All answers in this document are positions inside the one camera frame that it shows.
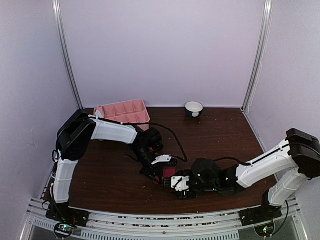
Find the black red yellow argyle sock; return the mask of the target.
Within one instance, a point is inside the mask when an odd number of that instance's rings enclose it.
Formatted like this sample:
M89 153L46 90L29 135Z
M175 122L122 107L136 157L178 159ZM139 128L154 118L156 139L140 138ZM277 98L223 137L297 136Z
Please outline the black red yellow argyle sock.
M154 154L159 154L160 151L163 149L164 145L161 142L152 144L148 147L148 149L154 153Z

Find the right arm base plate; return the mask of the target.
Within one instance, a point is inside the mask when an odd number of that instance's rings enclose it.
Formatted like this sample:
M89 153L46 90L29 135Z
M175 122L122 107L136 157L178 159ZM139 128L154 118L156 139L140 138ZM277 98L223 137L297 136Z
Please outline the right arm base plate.
M241 210L238 214L242 226L249 226L281 217L281 209L281 207L275 206L259 206Z

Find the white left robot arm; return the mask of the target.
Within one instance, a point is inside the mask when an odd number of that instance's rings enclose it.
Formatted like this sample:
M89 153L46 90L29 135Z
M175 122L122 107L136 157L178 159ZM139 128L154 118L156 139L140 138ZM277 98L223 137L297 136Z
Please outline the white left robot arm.
M162 136L154 127L144 131L140 123L124 123L90 115L78 109L57 133L55 157L56 169L51 188L52 213L61 222L72 218L69 208L69 192L74 171L86 154L90 141L121 142L130 146L141 163L140 173L159 185L174 174L178 160L172 155L156 154L163 148Z

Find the maroon purple striped sock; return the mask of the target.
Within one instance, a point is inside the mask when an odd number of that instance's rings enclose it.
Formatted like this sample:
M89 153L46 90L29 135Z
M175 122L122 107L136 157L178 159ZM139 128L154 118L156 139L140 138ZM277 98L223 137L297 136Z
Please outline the maroon purple striped sock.
M172 176L174 176L176 174L176 167L161 167L159 170L157 170L156 175L155 175L155 179L157 181L163 181L164 178L170 178Z

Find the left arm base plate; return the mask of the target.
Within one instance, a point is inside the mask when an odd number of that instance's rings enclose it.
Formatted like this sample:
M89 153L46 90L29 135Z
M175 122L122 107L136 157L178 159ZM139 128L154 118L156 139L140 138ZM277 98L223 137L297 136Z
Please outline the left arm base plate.
M55 206L49 206L45 216L48 219L67 223L71 226L86 227L90 213L85 210L75 208L62 208L58 210Z

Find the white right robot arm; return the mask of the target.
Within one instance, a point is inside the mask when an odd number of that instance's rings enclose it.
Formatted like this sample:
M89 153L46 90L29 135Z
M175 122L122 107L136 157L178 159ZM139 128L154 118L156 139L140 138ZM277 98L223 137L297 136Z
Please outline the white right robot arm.
M164 185L184 199L195 197L197 192L227 196L242 192L283 170L288 171L264 193L262 206L256 210L258 219L266 221L305 181L320 176L320 141L315 136L292 128L270 151L225 170L218 167L217 160L198 158L190 170L166 177Z

